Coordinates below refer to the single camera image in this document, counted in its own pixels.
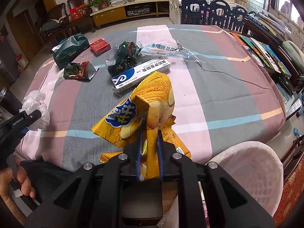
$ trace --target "metal screw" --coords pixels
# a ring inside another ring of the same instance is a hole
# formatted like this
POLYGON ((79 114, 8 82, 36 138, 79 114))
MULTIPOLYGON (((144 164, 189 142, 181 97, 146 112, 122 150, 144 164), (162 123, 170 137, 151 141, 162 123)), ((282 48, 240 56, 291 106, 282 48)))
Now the metal screw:
POLYGON ((208 163, 208 166, 211 168, 211 169, 216 169, 217 168, 217 166, 218 166, 218 164, 216 163, 216 162, 209 162, 208 163))
POLYGON ((84 168, 85 170, 90 170, 90 169, 93 168, 93 165, 92 165, 91 163, 85 163, 85 164, 83 165, 83 168, 84 168))
POLYGON ((128 155, 126 155, 126 154, 119 154, 119 155, 118 155, 118 158, 119 158, 120 160, 125 160, 125 159, 128 158, 128 155))
POLYGON ((181 154, 180 153, 174 153, 174 154, 172 154, 172 157, 174 158, 174 159, 181 159, 181 154))

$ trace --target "yellow snack bag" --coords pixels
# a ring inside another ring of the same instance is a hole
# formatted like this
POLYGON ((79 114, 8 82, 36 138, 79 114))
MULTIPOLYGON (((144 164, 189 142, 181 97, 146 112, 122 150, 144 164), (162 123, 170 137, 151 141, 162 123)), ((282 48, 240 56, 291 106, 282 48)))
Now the yellow snack bag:
MULTIPOLYGON (((164 141, 173 143, 178 152, 191 157, 190 151, 171 129, 175 119, 172 115, 173 109, 174 95, 168 76, 153 72, 134 89, 128 98, 96 123, 92 131, 115 146, 124 147, 137 140, 138 132, 146 130, 146 133, 143 133, 146 137, 143 141, 147 140, 144 162, 146 176, 142 175, 145 179, 159 177, 157 155, 159 129, 162 130, 164 141)), ((103 154, 100 160, 108 161, 117 154, 103 154)))

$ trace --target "striped tablecloth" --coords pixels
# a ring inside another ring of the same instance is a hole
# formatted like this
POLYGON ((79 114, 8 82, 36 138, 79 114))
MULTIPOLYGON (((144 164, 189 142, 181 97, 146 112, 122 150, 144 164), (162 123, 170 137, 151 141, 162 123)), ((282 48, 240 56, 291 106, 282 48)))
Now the striped tablecloth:
MULTIPOLYGON (((172 129, 195 162, 205 163, 238 143, 269 141, 285 122, 283 102, 268 74, 242 46, 217 26, 158 25, 103 35, 111 47, 134 41, 177 45, 179 41, 202 62, 168 58, 174 90, 176 124, 172 129)), ((28 93, 46 93, 51 116, 45 130, 29 131, 17 148, 26 159, 44 160, 75 171, 83 163, 99 164, 102 153, 121 149, 94 135, 92 126, 132 90, 114 94, 105 67, 107 53, 90 49, 74 61, 90 61, 100 69, 90 82, 65 80, 53 59, 38 70, 28 93)), ((139 56, 138 63, 152 59, 139 56)))

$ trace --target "dark green bag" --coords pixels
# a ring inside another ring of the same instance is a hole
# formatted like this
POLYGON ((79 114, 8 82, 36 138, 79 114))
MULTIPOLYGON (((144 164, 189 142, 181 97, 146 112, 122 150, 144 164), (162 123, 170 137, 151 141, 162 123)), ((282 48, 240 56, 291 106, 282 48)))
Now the dark green bag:
POLYGON ((64 68, 64 63, 72 62, 81 52, 90 47, 88 39, 82 34, 75 34, 61 40, 53 51, 54 60, 59 69, 64 68))

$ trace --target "blue logo on snack bag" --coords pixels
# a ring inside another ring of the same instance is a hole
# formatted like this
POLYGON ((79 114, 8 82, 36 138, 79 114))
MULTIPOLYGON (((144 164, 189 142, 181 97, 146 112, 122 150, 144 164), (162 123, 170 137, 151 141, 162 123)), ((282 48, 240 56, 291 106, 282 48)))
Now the blue logo on snack bag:
POLYGON ((115 76, 112 81, 114 83, 115 86, 127 81, 128 79, 130 79, 134 74, 134 68, 131 68, 129 70, 127 70, 126 72, 123 72, 121 75, 115 76))
POLYGON ((127 126, 131 120, 136 116, 136 104, 132 103, 130 98, 121 105, 115 107, 105 121, 111 124, 114 128, 127 126))

